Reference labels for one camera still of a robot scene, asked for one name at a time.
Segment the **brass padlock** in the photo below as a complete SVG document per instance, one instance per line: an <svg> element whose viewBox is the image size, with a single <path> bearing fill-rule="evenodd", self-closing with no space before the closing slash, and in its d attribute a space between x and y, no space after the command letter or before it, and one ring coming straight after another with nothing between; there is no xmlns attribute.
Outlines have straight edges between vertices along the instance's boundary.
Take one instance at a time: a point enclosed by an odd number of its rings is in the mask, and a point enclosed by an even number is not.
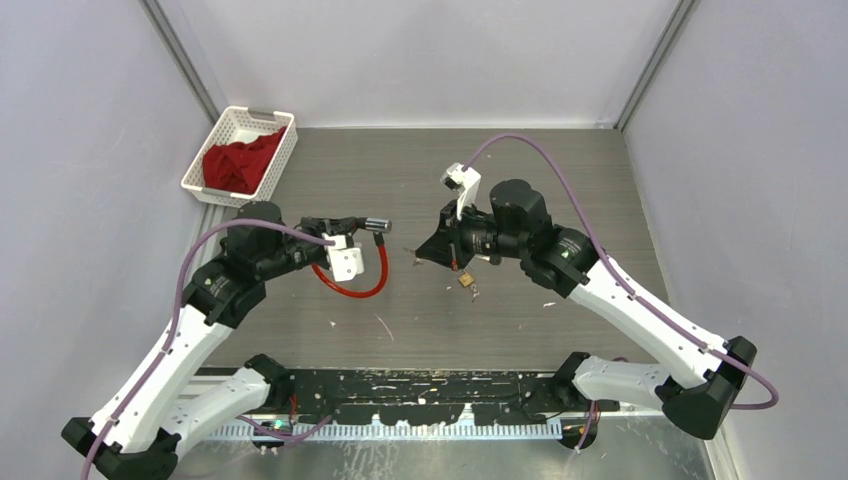
<svg viewBox="0 0 848 480"><path fill-rule="evenodd" d="M476 280L471 273L463 272L458 277L458 282L461 284L463 288L474 289Z"/></svg>

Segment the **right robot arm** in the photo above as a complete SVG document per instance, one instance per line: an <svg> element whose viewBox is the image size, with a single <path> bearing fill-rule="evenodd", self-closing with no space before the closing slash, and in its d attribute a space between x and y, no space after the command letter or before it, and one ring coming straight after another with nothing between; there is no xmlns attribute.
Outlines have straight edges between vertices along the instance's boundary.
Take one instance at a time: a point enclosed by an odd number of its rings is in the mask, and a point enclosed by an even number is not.
<svg viewBox="0 0 848 480"><path fill-rule="evenodd" d="M439 213L435 233L415 255L464 269L474 258L497 265L514 259L534 284L587 308L635 341L652 364L605 360L573 352L557 370L551 392L567 410L618 401L661 411L683 432L711 440L744 386L756 347L742 336L689 335L700 327L630 280L584 233L551 219L543 196L520 179L496 184L492 210L473 203L479 183L446 177L457 194Z"/></svg>

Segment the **red cable lock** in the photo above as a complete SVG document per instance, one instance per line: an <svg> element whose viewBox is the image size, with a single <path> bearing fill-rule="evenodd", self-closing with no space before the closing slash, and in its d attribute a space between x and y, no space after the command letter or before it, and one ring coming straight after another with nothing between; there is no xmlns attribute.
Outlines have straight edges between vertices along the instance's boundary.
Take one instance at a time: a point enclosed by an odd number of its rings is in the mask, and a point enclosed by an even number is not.
<svg viewBox="0 0 848 480"><path fill-rule="evenodd" d="M349 290L340 285L340 282L336 283L332 279L332 274L329 271L329 264L327 261L327 257L325 255L325 261L323 263L319 262L318 264L313 264L311 266L313 273L319 278L319 280L326 285L331 290L344 295L350 298L356 299L365 299L369 297L373 297L380 293L385 285L388 282L389 278L389 259L387 250L385 247L384 235L388 234L392 230L392 222L388 219L377 218L377 217L366 217L367 225L370 227L368 232L371 232L373 235L374 244L377 248L379 261L380 261L380 277L377 281L377 284L369 290L357 291L357 290Z"/></svg>

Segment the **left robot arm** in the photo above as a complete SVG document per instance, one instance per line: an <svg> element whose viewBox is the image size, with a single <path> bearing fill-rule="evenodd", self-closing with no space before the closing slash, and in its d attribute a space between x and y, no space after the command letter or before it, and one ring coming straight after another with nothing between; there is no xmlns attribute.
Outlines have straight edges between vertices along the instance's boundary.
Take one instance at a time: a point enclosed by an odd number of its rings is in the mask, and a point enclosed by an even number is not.
<svg viewBox="0 0 848 480"><path fill-rule="evenodd" d="M243 205L210 230L220 252L201 266L180 267L172 316L156 345L126 383L96 413L74 417L62 438L84 457L82 471L108 479L166 479L205 436L236 417L263 408L277 413L295 399L293 374L264 354L199 397L178 397L196 371L266 296L269 280L311 266L344 282L363 271L354 234L376 237L387 220L305 217L287 226L269 201Z"/></svg>

